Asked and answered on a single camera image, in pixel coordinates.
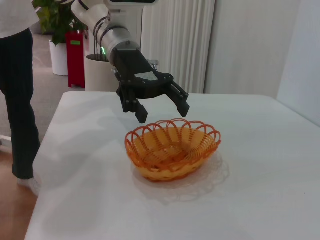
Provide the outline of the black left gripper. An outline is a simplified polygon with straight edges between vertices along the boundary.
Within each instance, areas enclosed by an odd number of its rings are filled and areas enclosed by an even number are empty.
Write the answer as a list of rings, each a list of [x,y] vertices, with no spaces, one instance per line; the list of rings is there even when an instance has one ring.
[[[148,112],[138,99],[151,99],[166,95],[177,107],[182,117],[186,117],[190,106],[189,94],[183,90],[169,73],[158,72],[148,63],[139,50],[116,50],[114,66],[119,75],[120,97],[124,113],[135,113],[140,124],[144,124]]]

